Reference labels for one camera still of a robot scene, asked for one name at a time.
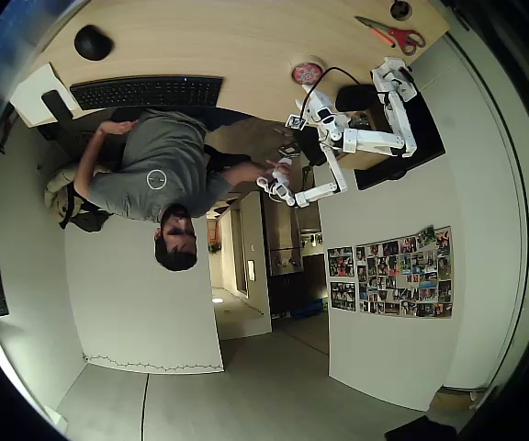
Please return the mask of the person's right hand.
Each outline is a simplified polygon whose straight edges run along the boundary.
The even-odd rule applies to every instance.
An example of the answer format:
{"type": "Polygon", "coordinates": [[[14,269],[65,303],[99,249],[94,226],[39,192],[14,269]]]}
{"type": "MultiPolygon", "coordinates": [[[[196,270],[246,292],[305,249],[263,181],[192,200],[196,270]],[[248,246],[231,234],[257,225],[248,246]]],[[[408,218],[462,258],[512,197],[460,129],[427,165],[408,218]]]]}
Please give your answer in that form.
{"type": "Polygon", "coordinates": [[[288,180],[291,174],[292,164],[287,161],[266,161],[266,166],[257,174],[258,177],[266,178],[268,181],[282,177],[288,180]]]}

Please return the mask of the person's left hand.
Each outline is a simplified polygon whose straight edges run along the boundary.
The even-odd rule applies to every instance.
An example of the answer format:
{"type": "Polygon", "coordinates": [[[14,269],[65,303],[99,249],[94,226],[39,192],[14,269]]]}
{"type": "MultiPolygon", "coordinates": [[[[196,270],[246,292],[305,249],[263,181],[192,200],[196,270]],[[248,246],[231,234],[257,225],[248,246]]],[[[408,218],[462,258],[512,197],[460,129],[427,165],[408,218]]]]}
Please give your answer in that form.
{"type": "Polygon", "coordinates": [[[130,132],[138,123],[137,119],[133,121],[116,122],[112,120],[103,121],[96,130],[96,135],[123,135],[130,132]]]}

